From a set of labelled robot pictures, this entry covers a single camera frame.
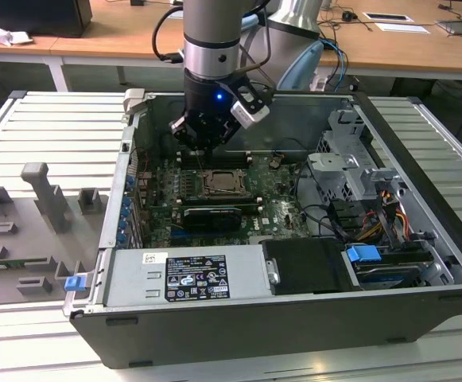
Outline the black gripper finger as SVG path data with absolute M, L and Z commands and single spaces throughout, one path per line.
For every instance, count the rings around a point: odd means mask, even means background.
M 240 127 L 240 123 L 233 116 L 208 116 L 205 125 L 205 152 L 210 154 L 218 146 L 227 143 Z
M 191 123 L 195 122 L 195 118 L 188 111 L 185 111 L 181 117 L 169 123 L 169 129 L 172 136 L 180 144 L 194 151 L 206 150 L 205 140 L 192 128 Z

